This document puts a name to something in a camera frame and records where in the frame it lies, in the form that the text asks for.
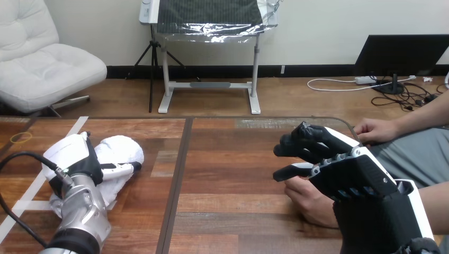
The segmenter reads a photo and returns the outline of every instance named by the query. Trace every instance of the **power strip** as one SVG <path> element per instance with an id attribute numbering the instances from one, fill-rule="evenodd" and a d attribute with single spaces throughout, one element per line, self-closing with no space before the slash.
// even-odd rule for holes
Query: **power strip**
<path id="1" fill-rule="evenodd" d="M 365 85 L 365 84 L 372 84 L 372 83 L 376 83 L 376 80 L 373 80 L 371 77 L 369 76 L 365 76 L 365 77 L 356 77 L 355 78 L 355 83 L 358 85 Z"/>

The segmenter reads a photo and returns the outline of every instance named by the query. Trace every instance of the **wood grain surface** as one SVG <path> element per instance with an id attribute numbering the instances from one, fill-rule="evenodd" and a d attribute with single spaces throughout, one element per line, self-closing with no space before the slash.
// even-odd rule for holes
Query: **wood grain surface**
<path id="1" fill-rule="evenodd" d="M 10 139 L 19 132 L 25 131 L 30 119 L 20 117 L 0 117 L 0 149 L 10 142 Z"/>
<path id="2" fill-rule="evenodd" d="M 29 131 L 33 138 L 15 144 L 8 153 L 29 150 L 44 153 L 65 137 L 76 120 L 37 120 Z M 145 162 L 119 192 L 108 212 L 112 232 L 102 253 L 155 253 L 167 206 L 175 161 L 184 130 L 184 119 L 92 120 L 81 131 L 91 132 L 92 145 L 114 135 L 125 135 L 138 142 Z M 12 207 L 41 170 L 40 163 L 23 158 L 11 161 L 0 174 L 2 195 Z M 48 201 L 51 188 L 44 183 L 33 200 Z M 21 216 L 46 241 L 55 233 L 60 218 L 53 211 L 25 211 Z M 17 224 L 0 244 L 0 253 L 38 253 L 42 247 Z"/>
<path id="3" fill-rule="evenodd" d="M 339 253 L 339 231 L 303 221 L 272 179 L 300 161 L 273 147 L 302 121 L 352 137 L 335 119 L 194 119 L 167 253 Z"/>
<path id="4" fill-rule="evenodd" d="M 356 125 L 362 118 L 394 119 L 407 114 L 397 105 L 374 106 L 371 99 L 381 96 L 372 90 L 355 92 L 319 92 L 307 87 L 310 78 L 259 78 L 257 95 L 262 116 L 333 116 Z M 339 80 L 354 80 L 354 77 L 333 77 Z M 194 80 L 173 80 L 191 82 Z M 226 81 L 246 83 L 247 79 L 202 79 L 202 81 Z M 444 77 L 434 77 L 432 82 L 423 82 L 422 77 L 411 81 L 431 93 L 444 82 Z M 58 109 L 63 117 L 179 117 L 179 116 L 247 116 L 251 117 L 248 91 L 245 89 L 179 89 L 170 102 L 168 114 L 159 114 L 157 109 L 164 96 L 164 81 L 154 84 L 153 112 L 148 113 L 149 84 L 147 79 L 106 79 L 102 83 L 84 89 L 72 97 L 90 95 L 89 103 Z M 355 84 L 315 81 L 316 88 L 352 89 Z M 421 94 L 412 87 L 410 92 Z"/>

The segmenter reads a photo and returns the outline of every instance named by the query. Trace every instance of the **person's hand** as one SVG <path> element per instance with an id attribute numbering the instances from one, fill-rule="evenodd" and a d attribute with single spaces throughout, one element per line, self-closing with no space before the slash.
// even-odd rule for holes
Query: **person's hand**
<path id="1" fill-rule="evenodd" d="M 299 177 L 288 179 L 284 192 L 308 222 L 338 228 L 333 210 L 334 201 L 323 195 L 310 181 Z"/>
<path id="2" fill-rule="evenodd" d="M 363 119 L 354 127 L 360 141 L 365 143 L 384 143 L 397 138 L 399 128 L 394 121 Z"/>

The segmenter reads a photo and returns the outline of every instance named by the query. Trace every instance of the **robotic hand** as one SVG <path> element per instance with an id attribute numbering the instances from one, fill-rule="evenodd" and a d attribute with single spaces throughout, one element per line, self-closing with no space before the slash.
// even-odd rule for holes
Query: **robotic hand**
<path id="1" fill-rule="evenodd" d="M 88 136 L 87 132 L 68 136 L 44 153 L 59 166 L 53 171 L 43 165 L 43 171 L 54 193 L 62 199 L 62 222 L 40 254 L 99 254 L 111 225 L 96 186 L 141 167 L 139 162 L 101 165 Z"/>
<path id="2" fill-rule="evenodd" d="M 415 183 L 394 180 L 359 142 L 303 122 L 281 137 L 274 154 L 307 161 L 276 171 L 276 181 L 308 177 L 334 200 L 340 253 L 439 253 Z"/>

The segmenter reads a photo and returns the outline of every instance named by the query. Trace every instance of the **white wall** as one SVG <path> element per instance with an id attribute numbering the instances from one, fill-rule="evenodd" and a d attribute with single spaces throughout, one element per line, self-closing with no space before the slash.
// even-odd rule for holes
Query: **white wall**
<path id="1" fill-rule="evenodd" d="M 148 45 L 140 1 L 45 0 L 61 43 L 113 66 L 133 65 Z M 261 64 L 353 64 L 369 34 L 425 33 L 449 33 L 448 0 L 284 0 L 279 26 L 261 37 Z M 185 65 L 252 65 L 253 45 L 171 42 L 168 49 Z M 439 64 L 449 64 L 449 51 Z"/>

